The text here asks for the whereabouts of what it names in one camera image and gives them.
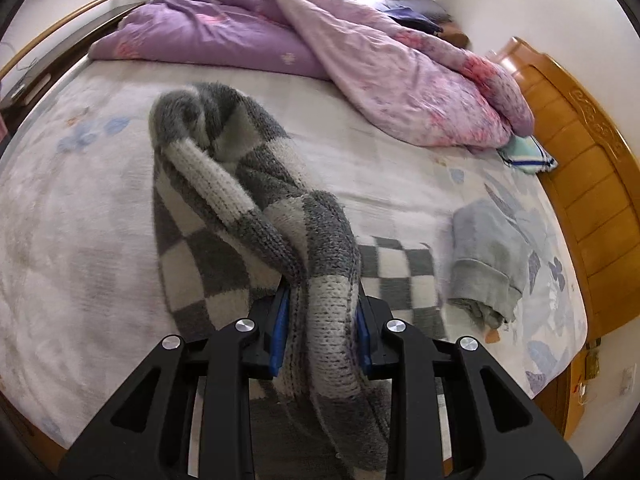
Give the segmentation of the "grey white checkered sweater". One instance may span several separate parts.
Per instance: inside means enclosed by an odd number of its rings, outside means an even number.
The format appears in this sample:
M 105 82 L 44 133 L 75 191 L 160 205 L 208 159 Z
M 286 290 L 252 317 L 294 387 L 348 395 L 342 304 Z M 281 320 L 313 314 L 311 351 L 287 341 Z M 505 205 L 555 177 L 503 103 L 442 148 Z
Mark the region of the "grey white checkered sweater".
M 444 333 L 430 248 L 355 235 L 342 206 L 255 100 L 225 84 L 163 93 L 149 117 L 160 281 L 198 340 L 291 285 L 283 364 L 250 382 L 262 479 L 381 479 L 390 384 L 357 360 L 360 292 Z

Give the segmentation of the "white floral bed sheet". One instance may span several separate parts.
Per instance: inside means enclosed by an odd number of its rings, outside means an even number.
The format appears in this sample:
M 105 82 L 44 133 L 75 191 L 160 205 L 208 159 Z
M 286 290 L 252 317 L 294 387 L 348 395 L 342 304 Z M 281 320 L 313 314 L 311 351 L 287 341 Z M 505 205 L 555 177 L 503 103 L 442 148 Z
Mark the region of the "white floral bed sheet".
M 416 148 L 373 127 L 325 81 L 230 68 L 84 61 L 29 114 L 1 159 L 1 390 L 69 446 L 175 324 L 152 213 L 148 116 L 162 93 L 219 81 L 252 96 L 336 195 L 361 244 L 431 249 L 435 293 L 398 316 L 432 337 L 470 335 L 529 394 L 586 341 L 587 315 L 539 180 L 493 151 Z M 492 332 L 447 300 L 452 218 L 494 204 L 525 238 L 514 319 Z

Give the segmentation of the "folded grey garment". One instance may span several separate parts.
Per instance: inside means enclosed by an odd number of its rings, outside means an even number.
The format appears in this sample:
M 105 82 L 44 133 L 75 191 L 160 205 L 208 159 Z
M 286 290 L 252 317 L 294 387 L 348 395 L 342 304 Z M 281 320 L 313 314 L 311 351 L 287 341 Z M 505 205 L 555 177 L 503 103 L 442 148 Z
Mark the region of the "folded grey garment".
M 515 320 L 527 283 L 524 236 L 491 200 L 476 200 L 452 217 L 449 302 L 492 330 Z

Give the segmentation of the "teal striped pillow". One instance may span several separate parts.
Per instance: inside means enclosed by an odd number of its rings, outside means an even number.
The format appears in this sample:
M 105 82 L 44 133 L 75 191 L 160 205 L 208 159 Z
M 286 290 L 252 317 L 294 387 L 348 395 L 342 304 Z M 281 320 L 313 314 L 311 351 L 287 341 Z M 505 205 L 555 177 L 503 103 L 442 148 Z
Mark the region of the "teal striped pillow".
M 502 161 L 524 174 L 538 174 L 555 170 L 558 162 L 550 155 L 534 136 L 512 136 L 511 140 L 498 149 Z

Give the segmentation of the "wooden bed headboard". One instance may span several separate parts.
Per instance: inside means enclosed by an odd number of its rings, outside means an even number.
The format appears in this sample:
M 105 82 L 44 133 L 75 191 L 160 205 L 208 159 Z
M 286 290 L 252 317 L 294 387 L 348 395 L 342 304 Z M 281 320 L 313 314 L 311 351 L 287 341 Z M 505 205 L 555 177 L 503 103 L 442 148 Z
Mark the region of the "wooden bed headboard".
M 639 164 L 612 119 L 548 54 L 513 37 L 491 61 L 510 73 L 535 115 L 535 136 L 559 165 L 540 178 L 564 235 L 587 339 L 567 370 L 536 396 L 564 438 L 584 414 L 586 355 L 639 315 Z

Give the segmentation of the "purple floral quilt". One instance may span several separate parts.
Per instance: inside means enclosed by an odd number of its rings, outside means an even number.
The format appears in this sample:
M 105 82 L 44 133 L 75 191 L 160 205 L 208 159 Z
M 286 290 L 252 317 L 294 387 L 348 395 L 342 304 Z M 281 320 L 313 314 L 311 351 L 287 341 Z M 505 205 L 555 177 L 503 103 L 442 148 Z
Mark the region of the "purple floral quilt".
M 502 67 L 356 0 L 152 0 L 89 55 L 328 80 L 372 125 L 421 148 L 500 148 L 534 132 Z

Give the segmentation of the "dark blue pillow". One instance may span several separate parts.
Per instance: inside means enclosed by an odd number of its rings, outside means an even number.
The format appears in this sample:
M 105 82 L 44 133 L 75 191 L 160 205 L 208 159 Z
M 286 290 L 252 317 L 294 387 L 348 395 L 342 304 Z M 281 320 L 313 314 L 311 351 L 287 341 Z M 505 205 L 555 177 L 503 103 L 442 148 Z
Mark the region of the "dark blue pillow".
M 358 0 L 378 10 L 401 26 L 436 35 L 451 23 L 450 14 L 434 0 Z

